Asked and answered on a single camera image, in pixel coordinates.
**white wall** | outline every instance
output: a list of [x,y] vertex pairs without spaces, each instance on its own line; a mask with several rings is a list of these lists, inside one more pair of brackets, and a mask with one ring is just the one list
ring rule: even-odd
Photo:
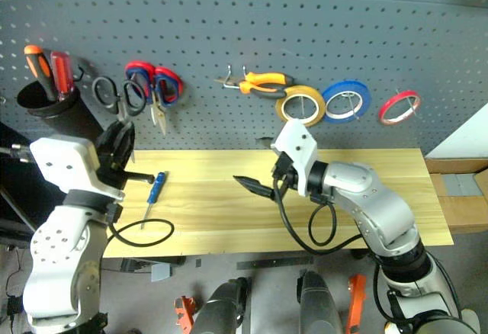
[[426,157],[430,159],[488,157],[488,104]]

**blue screwdriver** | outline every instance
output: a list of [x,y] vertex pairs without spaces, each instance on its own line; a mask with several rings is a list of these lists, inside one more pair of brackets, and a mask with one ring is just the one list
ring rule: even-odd
[[[143,220],[146,220],[149,216],[149,212],[151,211],[151,207],[154,205],[155,202],[158,201],[159,194],[161,194],[162,186],[165,184],[166,179],[168,178],[169,172],[159,172],[156,180],[154,181],[154,185],[151,188],[151,192],[149,193],[149,197],[147,198],[147,206],[146,212],[144,214]],[[144,223],[140,224],[140,229],[144,228]]]

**black scissors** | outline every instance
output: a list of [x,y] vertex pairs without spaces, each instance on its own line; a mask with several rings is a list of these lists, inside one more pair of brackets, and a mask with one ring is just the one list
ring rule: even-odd
[[[106,82],[108,88],[101,85],[101,82]],[[135,117],[144,110],[146,96],[141,85],[135,81],[125,80],[123,87],[124,90],[119,93],[115,82],[107,76],[97,77],[91,84],[93,96],[95,96],[98,103],[110,113],[116,114],[119,121],[127,123],[129,116]],[[136,101],[131,100],[130,91],[136,95]]]

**yellow tape roll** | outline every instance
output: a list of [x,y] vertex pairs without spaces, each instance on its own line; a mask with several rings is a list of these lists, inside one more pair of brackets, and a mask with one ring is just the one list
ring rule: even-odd
[[286,103],[293,98],[304,97],[313,102],[313,105],[315,105],[315,112],[310,117],[301,118],[299,120],[305,127],[310,127],[319,123],[326,113],[326,102],[316,89],[305,85],[295,85],[286,88],[285,91],[287,96],[276,101],[276,113],[282,120],[286,122],[287,120],[292,119],[292,117],[284,111]]

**red tape roll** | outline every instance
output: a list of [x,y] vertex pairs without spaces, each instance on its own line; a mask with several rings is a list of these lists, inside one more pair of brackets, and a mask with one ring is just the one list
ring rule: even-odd
[[[414,98],[415,100],[413,101],[412,106],[407,111],[405,111],[403,114],[395,118],[384,117],[386,113],[390,110],[390,108],[393,107],[396,103],[408,98]],[[419,108],[419,106],[420,106],[419,93],[413,90],[406,90],[404,92],[400,92],[399,94],[387,100],[387,102],[383,104],[380,111],[378,112],[378,117],[380,118],[380,122],[382,124],[384,124],[385,126],[391,126],[403,122],[404,120],[411,117],[414,114],[414,111],[416,111]]]

